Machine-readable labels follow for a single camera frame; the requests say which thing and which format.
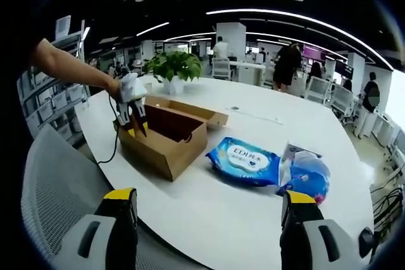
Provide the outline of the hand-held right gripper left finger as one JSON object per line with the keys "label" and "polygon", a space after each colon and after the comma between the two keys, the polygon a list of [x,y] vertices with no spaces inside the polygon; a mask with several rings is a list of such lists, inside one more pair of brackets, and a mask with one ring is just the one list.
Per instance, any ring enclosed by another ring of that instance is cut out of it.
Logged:
{"label": "hand-held right gripper left finger", "polygon": [[53,269],[135,269],[137,191],[107,193],[94,214],[87,214],[63,237]]}

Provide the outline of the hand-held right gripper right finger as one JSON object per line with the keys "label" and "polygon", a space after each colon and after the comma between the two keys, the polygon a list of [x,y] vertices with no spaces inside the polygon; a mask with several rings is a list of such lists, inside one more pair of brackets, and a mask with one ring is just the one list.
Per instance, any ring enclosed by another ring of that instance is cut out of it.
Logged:
{"label": "hand-held right gripper right finger", "polygon": [[325,219],[316,201],[305,193],[283,195],[282,269],[362,269],[372,251],[372,231],[363,229],[354,241],[334,220]]}

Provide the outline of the person's left hand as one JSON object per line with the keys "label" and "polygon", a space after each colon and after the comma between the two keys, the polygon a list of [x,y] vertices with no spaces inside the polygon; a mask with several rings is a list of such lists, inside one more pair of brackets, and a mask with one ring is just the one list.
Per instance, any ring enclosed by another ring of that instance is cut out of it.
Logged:
{"label": "person's left hand", "polygon": [[109,77],[106,81],[105,90],[116,101],[122,101],[121,83],[119,79]]}

